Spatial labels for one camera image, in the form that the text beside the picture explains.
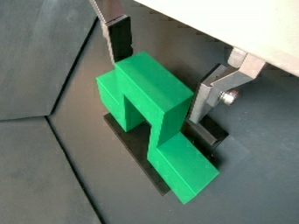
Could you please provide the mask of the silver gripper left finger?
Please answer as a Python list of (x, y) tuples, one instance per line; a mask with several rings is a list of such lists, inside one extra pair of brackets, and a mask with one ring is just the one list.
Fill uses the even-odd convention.
[(102, 24), (103, 36), (112, 63), (134, 54), (131, 17), (124, 13), (120, 0), (90, 0)]

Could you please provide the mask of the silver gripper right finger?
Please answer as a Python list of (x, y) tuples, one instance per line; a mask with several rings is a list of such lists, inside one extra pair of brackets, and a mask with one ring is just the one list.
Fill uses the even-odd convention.
[(218, 65), (203, 79), (194, 103), (190, 120), (198, 123), (210, 110), (224, 102), (230, 105), (239, 96), (235, 87), (251, 82), (260, 73), (266, 62), (255, 55), (234, 48), (228, 56), (228, 66)]

